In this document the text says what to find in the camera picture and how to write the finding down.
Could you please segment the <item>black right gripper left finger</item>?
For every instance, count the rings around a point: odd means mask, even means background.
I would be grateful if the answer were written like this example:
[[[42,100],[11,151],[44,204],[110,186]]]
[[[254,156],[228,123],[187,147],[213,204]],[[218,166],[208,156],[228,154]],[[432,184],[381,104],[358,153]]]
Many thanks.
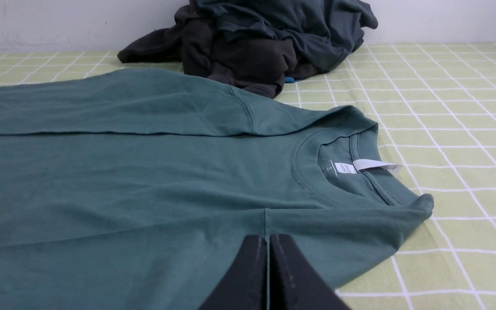
[[[264,310],[267,306],[267,242],[246,236],[226,274],[201,310]]]

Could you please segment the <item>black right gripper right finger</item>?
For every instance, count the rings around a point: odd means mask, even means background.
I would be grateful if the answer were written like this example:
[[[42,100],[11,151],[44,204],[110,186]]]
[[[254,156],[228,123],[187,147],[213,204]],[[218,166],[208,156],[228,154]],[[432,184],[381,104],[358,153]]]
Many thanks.
[[[287,234],[270,236],[271,310],[348,310]]]

